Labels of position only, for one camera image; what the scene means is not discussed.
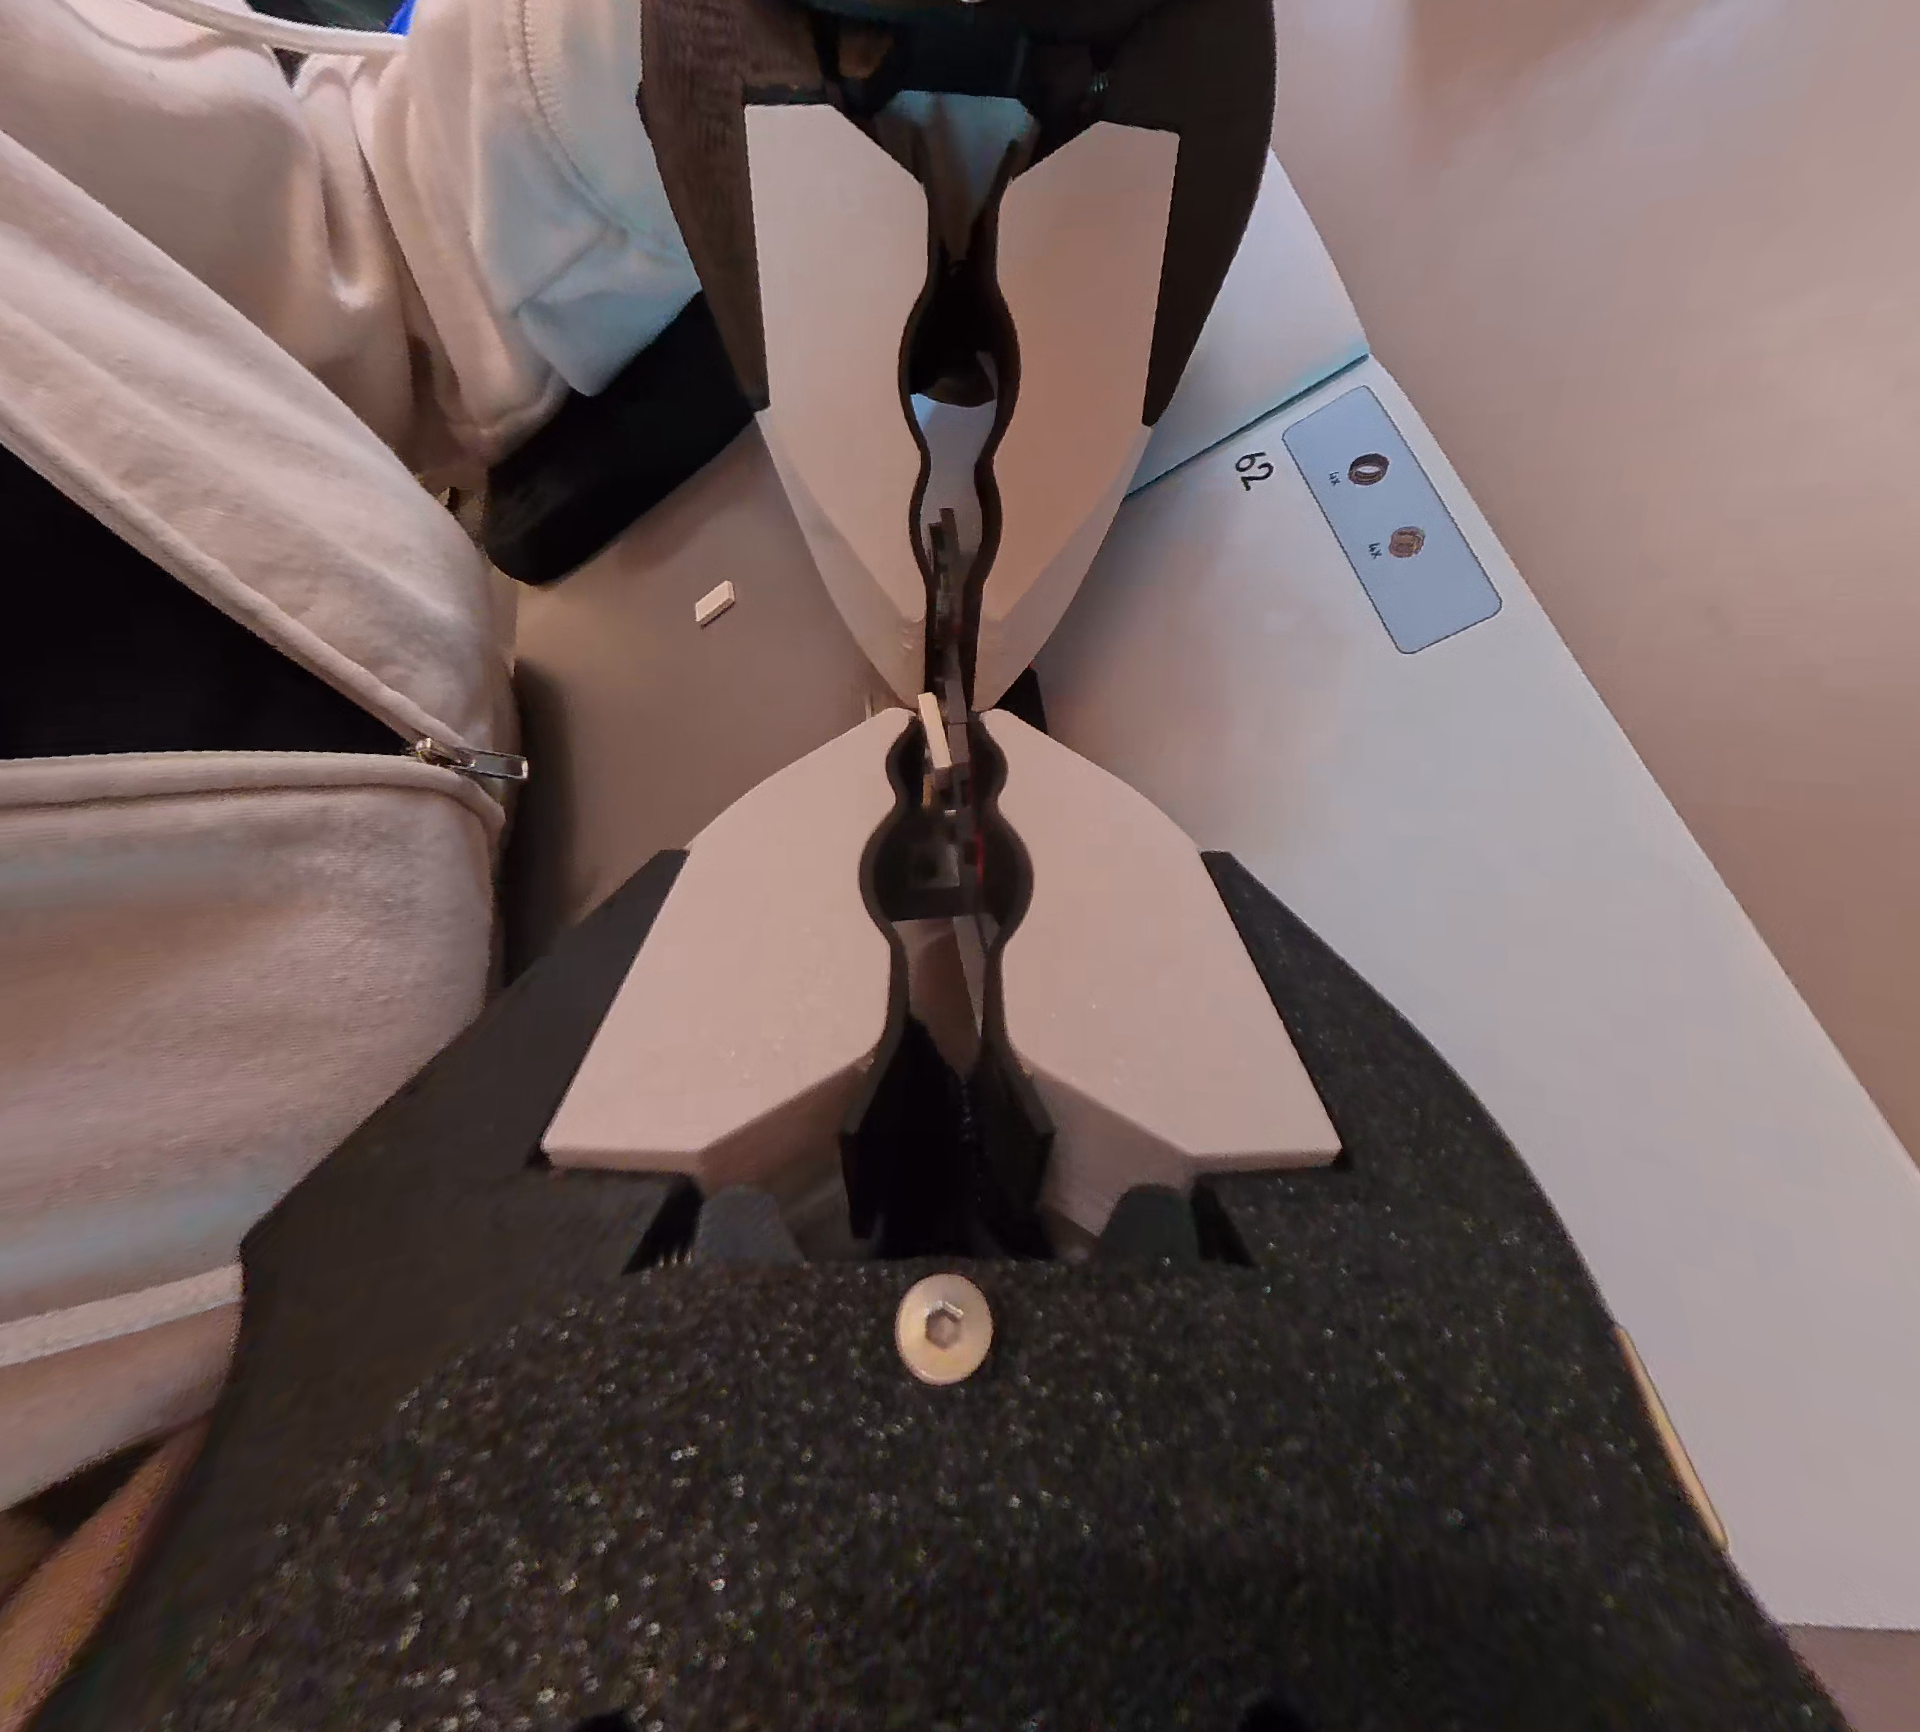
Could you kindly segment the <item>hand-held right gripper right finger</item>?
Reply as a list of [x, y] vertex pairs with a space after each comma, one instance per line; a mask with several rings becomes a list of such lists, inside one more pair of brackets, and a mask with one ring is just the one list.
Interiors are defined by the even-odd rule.
[[1156, 801], [986, 711], [1031, 903], [1000, 950], [1008, 1041], [1056, 1118], [1042, 1212], [1103, 1231], [1127, 1191], [1339, 1158], [1339, 1134], [1213, 886]]

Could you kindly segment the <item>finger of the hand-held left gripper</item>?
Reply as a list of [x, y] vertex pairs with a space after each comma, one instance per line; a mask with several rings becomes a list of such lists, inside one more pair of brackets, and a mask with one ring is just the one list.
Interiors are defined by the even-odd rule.
[[749, 106], [761, 441], [823, 586], [901, 702], [925, 690], [911, 494], [925, 451], [903, 326], [930, 274], [925, 190], [834, 106]]
[[996, 708], [1062, 622], [1141, 466], [1175, 161], [1165, 128], [1095, 126], [1000, 200], [996, 274], [1021, 366], [996, 450], [979, 708]]

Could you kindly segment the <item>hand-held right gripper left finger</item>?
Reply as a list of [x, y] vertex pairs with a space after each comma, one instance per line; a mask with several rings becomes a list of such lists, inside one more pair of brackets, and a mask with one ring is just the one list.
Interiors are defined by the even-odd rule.
[[880, 711], [708, 822], [542, 1134], [557, 1166], [811, 1203], [890, 1026], [863, 856], [895, 810]]

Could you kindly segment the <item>grey lego vehicle model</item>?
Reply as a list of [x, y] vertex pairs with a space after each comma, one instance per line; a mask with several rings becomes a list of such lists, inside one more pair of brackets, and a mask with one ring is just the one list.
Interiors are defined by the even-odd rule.
[[996, 940], [996, 918], [986, 903], [986, 833], [979, 810], [979, 765], [973, 765], [973, 711], [966, 695], [966, 657], [961, 657], [961, 617], [966, 617], [966, 579], [968, 556], [961, 549], [958, 512], [943, 507], [937, 522], [925, 527], [925, 552], [933, 564], [933, 600], [925, 617], [925, 690], [937, 695], [949, 711], [949, 741], [958, 759], [953, 806], [925, 810], [925, 851], [918, 856], [918, 879], [930, 894], [958, 903], [953, 934], [961, 950], [961, 972], [973, 999], [973, 1020], [986, 1020], [986, 946]]

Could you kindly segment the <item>person's left forearm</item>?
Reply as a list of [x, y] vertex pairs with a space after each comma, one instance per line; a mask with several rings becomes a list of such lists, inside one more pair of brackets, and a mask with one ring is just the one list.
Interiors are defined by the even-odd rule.
[[437, 493], [697, 292], [638, 78], [638, 0], [419, 0], [400, 50], [303, 63], [281, 337]]

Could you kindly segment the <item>open lego instruction booklet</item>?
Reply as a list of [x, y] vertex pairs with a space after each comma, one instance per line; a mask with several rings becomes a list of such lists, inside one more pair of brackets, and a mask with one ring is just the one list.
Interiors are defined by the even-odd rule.
[[1915, 1628], [1915, 1162], [1368, 352], [1283, 175], [1037, 664], [1508, 1127], [1788, 1626]]

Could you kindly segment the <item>person's torso in cream hoodie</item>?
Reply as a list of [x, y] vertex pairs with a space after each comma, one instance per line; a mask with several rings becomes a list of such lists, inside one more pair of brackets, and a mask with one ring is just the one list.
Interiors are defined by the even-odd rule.
[[241, 1235], [489, 972], [451, 386], [277, 34], [3, 0], [3, 1509], [211, 1399]]

